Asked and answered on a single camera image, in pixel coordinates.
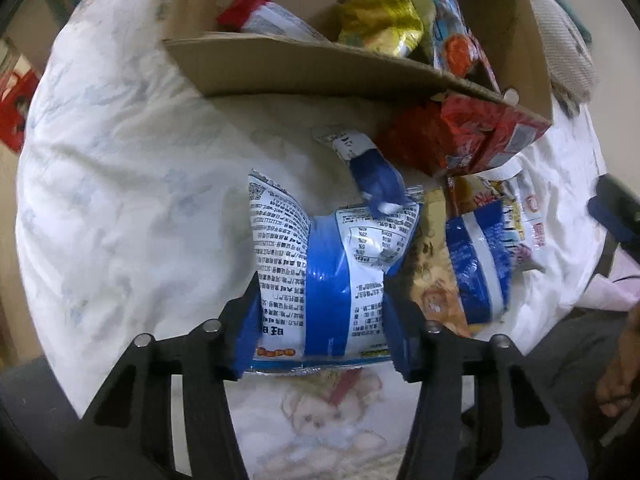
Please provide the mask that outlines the right hand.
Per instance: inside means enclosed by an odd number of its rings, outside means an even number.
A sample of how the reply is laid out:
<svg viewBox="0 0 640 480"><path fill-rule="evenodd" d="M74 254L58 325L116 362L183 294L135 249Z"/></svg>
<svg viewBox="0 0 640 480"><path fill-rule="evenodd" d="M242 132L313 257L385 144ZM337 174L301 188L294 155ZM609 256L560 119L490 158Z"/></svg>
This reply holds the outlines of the right hand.
<svg viewBox="0 0 640 480"><path fill-rule="evenodd" d="M638 377L639 306L636 304L628 313L614 359L597 384L597 404L605 416L618 417L631 407L637 395L634 385Z"/></svg>

